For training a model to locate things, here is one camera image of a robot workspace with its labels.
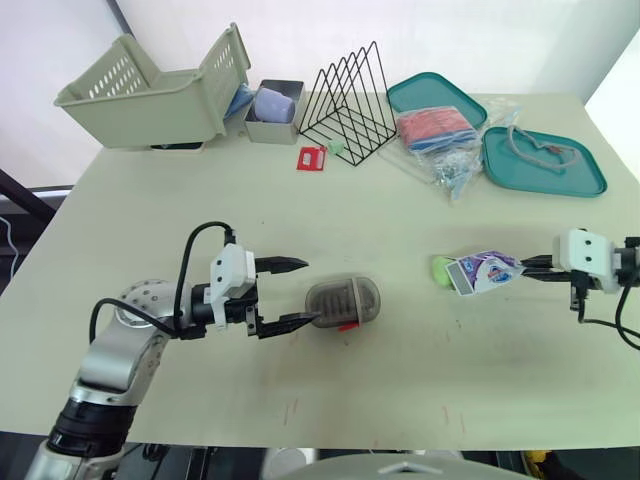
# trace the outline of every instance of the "blue cup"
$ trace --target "blue cup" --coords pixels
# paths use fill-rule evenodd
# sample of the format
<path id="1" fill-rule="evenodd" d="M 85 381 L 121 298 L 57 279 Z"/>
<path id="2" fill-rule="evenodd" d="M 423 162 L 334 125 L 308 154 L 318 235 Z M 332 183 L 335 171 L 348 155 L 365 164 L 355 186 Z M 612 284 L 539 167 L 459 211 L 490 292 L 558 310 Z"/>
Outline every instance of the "blue cup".
<path id="1" fill-rule="evenodd" d="M 291 123 L 295 103 L 280 92 L 260 87 L 254 100 L 254 109 L 258 120 L 263 122 Z"/>

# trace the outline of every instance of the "green plastic basket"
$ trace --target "green plastic basket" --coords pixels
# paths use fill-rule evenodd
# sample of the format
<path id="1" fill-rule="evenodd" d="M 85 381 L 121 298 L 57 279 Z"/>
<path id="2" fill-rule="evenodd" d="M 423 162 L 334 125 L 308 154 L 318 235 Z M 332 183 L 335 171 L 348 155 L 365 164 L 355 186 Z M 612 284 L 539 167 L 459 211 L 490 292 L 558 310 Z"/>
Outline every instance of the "green plastic basket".
<path id="1" fill-rule="evenodd" d="M 203 142 L 226 135 L 224 114 L 250 66 L 234 23 L 193 70 L 161 72 L 123 35 L 54 104 L 105 147 Z"/>

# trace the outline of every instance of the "robotic arm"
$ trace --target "robotic arm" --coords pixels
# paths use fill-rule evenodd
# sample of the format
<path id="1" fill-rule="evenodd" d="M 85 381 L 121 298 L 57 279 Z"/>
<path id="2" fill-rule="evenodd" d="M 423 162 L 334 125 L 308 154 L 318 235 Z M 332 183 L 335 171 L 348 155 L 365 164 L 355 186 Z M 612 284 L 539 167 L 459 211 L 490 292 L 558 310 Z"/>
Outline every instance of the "robotic arm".
<path id="1" fill-rule="evenodd" d="M 185 277 L 191 247 L 199 232 L 214 226 L 225 229 L 225 246 L 211 263 L 210 282 L 190 287 Z M 640 338 L 640 334 L 622 327 L 620 318 L 629 290 L 640 286 L 640 237 L 629 237 L 624 248 L 617 248 L 600 235 L 570 230 L 554 240 L 552 255 L 531 257 L 522 264 L 526 267 L 524 276 L 569 282 L 570 308 L 578 312 L 579 321 L 615 327 L 625 342 L 640 349 L 627 336 Z M 113 479 L 136 408 L 167 342 L 172 338 L 202 338 L 207 325 L 212 324 L 225 329 L 230 323 L 246 323 L 248 334 L 258 338 L 297 330 L 319 314 L 294 313 L 265 323 L 258 313 L 257 276 L 305 266 L 306 262 L 296 258 L 255 258 L 236 243 L 231 227 L 210 222 L 189 236 L 177 283 L 145 280 L 126 289 L 118 299 L 100 300 L 91 315 L 89 351 L 69 399 L 49 438 L 40 445 L 26 478 Z M 584 319 L 589 290 L 616 293 L 620 289 L 623 292 L 615 324 Z M 107 304 L 116 309 L 111 323 L 96 337 L 98 312 Z"/>
<path id="2" fill-rule="evenodd" d="M 184 283 L 191 246 L 208 227 L 225 229 L 225 246 L 211 263 L 211 280 L 191 288 Z M 249 336 L 283 335 L 311 322 L 315 313 L 283 315 L 265 323 L 258 312 L 257 276 L 307 266 L 289 257 L 255 258 L 236 243 L 226 224 L 210 222 L 189 237 L 178 283 L 145 280 L 118 299 L 102 299 L 90 323 L 89 351 L 71 386 L 69 399 L 27 474 L 29 480 L 106 480 L 115 474 L 123 445 L 167 342 L 206 335 L 206 326 L 246 323 Z M 116 306 L 109 325 L 95 335 L 103 305 Z"/>
<path id="3" fill-rule="evenodd" d="M 569 308 L 578 312 L 578 322 L 615 327 L 622 339 L 640 350 L 640 344 L 628 335 L 640 338 L 622 326 L 622 309 L 633 287 L 640 286 L 640 237 L 627 237 L 618 248 L 607 238 L 581 229 L 557 236 L 552 255 L 538 255 L 522 261 L 523 275 L 543 282 L 568 282 L 571 286 Z M 615 294 L 622 289 L 615 323 L 586 320 L 585 300 L 589 290 Z"/>

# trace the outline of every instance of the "white wall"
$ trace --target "white wall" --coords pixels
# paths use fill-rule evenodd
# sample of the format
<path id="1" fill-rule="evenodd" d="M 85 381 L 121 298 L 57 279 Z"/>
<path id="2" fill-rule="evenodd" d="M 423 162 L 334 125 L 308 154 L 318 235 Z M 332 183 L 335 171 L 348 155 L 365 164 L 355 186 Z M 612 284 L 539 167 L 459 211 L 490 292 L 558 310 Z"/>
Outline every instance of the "white wall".
<path id="1" fill-rule="evenodd" d="M 436 71 L 470 92 L 571 91 L 584 101 L 640 25 L 638 0 L 118 3 L 163 69 L 198 65 L 235 21 L 252 85 L 262 78 L 313 85 L 320 67 L 377 40 L 390 85 Z"/>
<path id="2" fill-rule="evenodd" d="M 103 0 L 11 0 L 1 11 L 0 168 L 27 187 L 73 184 L 100 144 L 53 100 L 121 30 Z"/>
<path id="3" fill-rule="evenodd" d="M 587 112 L 640 180 L 640 32 L 587 103 Z"/>

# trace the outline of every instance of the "green sponge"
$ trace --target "green sponge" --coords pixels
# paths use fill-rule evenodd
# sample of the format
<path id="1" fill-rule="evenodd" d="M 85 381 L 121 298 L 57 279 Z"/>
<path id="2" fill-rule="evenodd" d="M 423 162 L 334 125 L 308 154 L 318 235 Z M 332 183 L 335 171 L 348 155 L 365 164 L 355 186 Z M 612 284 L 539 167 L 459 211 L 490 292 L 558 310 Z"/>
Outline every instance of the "green sponge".
<path id="1" fill-rule="evenodd" d="M 433 274 L 433 279 L 441 287 L 453 287 L 453 283 L 451 283 L 451 279 L 449 278 L 446 268 L 451 262 L 453 262 L 452 258 L 441 256 L 433 257 L 433 260 L 431 260 L 431 273 Z"/>
<path id="2" fill-rule="evenodd" d="M 329 140 L 327 148 L 329 149 L 329 153 L 333 155 L 340 155 L 344 150 L 344 143 L 340 140 Z"/>

